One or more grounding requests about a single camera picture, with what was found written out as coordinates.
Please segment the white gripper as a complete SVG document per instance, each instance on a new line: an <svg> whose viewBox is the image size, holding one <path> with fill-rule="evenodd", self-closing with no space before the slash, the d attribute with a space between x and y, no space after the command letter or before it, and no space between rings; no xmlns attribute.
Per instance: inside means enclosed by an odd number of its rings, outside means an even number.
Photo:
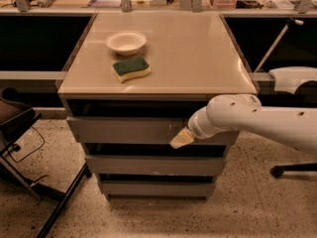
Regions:
<svg viewBox="0 0 317 238"><path fill-rule="evenodd" d="M207 109L205 107L199 109L190 117L188 128L181 129L170 141L170 145L174 149L193 143L194 137L199 140L204 140L211 138L218 133L217 128L209 120Z"/></svg>

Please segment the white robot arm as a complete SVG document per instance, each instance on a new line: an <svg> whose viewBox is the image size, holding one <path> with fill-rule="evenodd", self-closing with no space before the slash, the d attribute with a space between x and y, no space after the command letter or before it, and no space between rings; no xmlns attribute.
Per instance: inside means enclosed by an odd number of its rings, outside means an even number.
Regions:
<svg viewBox="0 0 317 238"><path fill-rule="evenodd" d="M174 149L228 131L249 131L295 150L317 153L317 109L265 107L251 94L218 95L170 141Z"/></svg>

